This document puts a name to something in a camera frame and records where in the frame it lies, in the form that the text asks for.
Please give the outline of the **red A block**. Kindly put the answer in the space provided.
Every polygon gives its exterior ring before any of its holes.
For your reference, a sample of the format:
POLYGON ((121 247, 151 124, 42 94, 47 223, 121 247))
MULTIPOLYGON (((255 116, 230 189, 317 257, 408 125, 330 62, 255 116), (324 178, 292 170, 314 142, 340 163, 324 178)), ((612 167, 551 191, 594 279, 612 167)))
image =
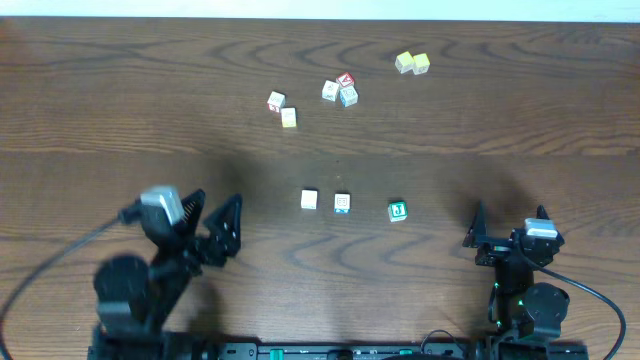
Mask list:
POLYGON ((349 86, 353 86, 355 84, 355 80, 349 72, 344 72, 336 78, 336 83, 341 88, 346 88, 349 86))

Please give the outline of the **green J block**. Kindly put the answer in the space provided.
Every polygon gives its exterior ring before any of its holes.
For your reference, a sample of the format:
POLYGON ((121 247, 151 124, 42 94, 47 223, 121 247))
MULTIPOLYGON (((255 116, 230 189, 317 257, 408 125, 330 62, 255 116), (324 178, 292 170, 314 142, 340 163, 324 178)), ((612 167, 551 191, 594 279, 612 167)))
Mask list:
POLYGON ((404 221, 408 217, 407 204, 404 201, 390 203, 388 215, 391 222, 404 221))

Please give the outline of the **plain white block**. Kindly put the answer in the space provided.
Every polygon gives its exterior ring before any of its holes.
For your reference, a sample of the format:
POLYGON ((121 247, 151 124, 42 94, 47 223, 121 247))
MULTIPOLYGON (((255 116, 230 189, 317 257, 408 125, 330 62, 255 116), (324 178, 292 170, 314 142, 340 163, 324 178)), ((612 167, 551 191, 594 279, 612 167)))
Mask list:
POLYGON ((315 210, 318 202, 318 191, 311 189, 303 189, 301 191, 300 206, 302 209, 315 210))

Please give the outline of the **yellow block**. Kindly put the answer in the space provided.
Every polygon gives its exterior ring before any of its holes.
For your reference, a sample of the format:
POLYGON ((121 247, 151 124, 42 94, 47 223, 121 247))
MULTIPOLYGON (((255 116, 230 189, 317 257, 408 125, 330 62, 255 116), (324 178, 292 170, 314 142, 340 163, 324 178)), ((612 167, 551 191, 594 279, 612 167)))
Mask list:
POLYGON ((413 69, 414 58, 409 51, 405 51, 396 56, 394 65, 400 74, 404 74, 413 69))
POLYGON ((430 68, 430 60, 426 53, 413 56, 413 74, 421 75, 426 73, 430 68))
POLYGON ((280 114, 283 128, 295 128, 297 126, 297 114, 295 108, 282 108, 280 114))

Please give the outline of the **yellow block far left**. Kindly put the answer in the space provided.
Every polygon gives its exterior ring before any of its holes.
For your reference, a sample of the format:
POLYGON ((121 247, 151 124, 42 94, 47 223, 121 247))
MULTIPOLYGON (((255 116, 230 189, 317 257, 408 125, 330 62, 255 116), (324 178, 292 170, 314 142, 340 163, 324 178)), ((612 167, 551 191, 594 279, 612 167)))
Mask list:
POLYGON ((396 56, 394 65, 400 74, 404 74, 413 69, 414 58, 409 51, 405 51, 396 56))

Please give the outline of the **white red block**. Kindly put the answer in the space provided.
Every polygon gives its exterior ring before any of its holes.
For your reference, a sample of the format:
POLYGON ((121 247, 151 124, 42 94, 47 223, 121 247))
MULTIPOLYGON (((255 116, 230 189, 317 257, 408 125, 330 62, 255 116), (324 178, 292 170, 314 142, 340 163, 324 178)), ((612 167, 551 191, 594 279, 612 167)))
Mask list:
POLYGON ((286 96, 284 94, 272 91, 267 100, 267 107, 271 112, 280 113, 285 103, 286 96))

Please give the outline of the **yellow block far right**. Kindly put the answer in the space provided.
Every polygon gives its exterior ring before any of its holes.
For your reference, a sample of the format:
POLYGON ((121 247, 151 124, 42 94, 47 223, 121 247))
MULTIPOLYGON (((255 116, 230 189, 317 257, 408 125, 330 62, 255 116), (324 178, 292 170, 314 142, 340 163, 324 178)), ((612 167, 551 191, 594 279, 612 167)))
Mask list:
POLYGON ((421 75, 426 73, 430 68, 430 60, 426 53, 413 56, 413 74, 421 75))

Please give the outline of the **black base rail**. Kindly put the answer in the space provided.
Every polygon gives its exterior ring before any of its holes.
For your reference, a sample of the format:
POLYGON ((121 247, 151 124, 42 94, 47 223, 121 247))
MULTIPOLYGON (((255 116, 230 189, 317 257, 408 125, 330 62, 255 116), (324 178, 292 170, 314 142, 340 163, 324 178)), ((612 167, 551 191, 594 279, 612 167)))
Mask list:
POLYGON ((468 349, 453 342, 420 344, 263 344, 235 342, 207 348, 188 359, 202 360, 383 360, 383 359, 490 359, 486 350, 468 349))

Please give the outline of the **blue X block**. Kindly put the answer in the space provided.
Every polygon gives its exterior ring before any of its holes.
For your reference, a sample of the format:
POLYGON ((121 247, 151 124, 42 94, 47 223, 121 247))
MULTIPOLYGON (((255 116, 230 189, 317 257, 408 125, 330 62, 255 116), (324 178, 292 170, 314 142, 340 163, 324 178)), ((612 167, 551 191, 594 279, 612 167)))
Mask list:
POLYGON ((351 210, 351 195, 348 193, 336 193, 334 196, 334 212, 348 214, 351 210))

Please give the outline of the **blue block in cluster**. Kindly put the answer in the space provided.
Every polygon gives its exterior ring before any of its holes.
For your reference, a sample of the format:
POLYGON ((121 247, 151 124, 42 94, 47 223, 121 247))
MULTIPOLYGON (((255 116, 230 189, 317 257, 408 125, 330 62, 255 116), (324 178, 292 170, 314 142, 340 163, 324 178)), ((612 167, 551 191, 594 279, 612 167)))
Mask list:
POLYGON ((354 86, 343 87, 339 91, 340 100, 344 107, 349 107, 358 102, 359 95, 354 86))

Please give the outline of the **white block in cluster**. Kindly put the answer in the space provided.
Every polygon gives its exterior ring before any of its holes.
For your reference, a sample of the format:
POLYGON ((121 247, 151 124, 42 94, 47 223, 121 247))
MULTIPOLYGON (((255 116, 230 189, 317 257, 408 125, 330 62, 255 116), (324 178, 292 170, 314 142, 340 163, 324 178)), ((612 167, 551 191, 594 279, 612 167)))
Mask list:
POLYGON ((340 90, 338 83, 326 80, 322 88, 321 97, 324 100, 335 102, 340 90))

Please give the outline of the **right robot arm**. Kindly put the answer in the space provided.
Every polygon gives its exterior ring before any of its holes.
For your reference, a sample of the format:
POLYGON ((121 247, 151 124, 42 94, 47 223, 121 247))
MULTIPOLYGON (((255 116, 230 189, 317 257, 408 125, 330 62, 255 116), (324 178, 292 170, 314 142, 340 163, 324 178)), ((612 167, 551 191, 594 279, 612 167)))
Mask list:
POLYGON ((536 282, 534 272, 553 261, 564 239, 543 206, 507 238, 488 233, 484 207, 479 205, 463 245, 475 248, 475 264, 492 267, 495 282, 488 319, 496 331, 475 341, 467 359, 586 359, 580 344, 558 343, 567 316, 569 295, 563 289, 536 282))

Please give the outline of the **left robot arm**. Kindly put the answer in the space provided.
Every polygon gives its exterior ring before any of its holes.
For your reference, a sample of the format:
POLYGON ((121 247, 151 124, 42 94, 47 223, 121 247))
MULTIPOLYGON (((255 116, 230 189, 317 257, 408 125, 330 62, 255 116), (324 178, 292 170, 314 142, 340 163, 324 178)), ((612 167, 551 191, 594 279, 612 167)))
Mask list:
POLYGON ((243 198, 229 197, 203 216, 206 194, 180 197, 173 186, 143 192, 119 219, 137 223, 157 247, 150 262, 131 255, 102 263, 93 280, 99 325, 91 359, 216 359, 218 345, 163 326, 191 280, 204 267, 225 266, 241 249, 243 198))

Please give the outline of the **yellow block near centre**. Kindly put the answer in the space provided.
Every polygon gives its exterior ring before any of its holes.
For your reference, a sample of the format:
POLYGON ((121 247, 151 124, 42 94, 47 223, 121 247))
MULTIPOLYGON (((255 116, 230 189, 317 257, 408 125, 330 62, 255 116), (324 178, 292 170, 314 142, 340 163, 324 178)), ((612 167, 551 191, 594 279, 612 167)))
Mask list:
POLYGON ((283 128, 295 128, 297 126, 297 114, 295 108, 282 108, 280 114, 283 128))

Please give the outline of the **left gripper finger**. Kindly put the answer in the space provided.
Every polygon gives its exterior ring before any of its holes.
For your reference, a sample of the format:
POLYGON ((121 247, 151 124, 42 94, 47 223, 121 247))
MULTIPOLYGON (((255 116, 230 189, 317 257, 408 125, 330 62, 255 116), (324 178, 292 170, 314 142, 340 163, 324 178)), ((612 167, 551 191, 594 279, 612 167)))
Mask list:
POLYGON ((203 220, 204 227, 212 236, 239 240, 242 205, 242 196, 240 194, 232 195, 203 220))
POLYGON ((184 216, 177 224, 177 232, 181 235, 193 235, 198 227, 206 200, 206 194, 198 189, 181 200, 184 216))

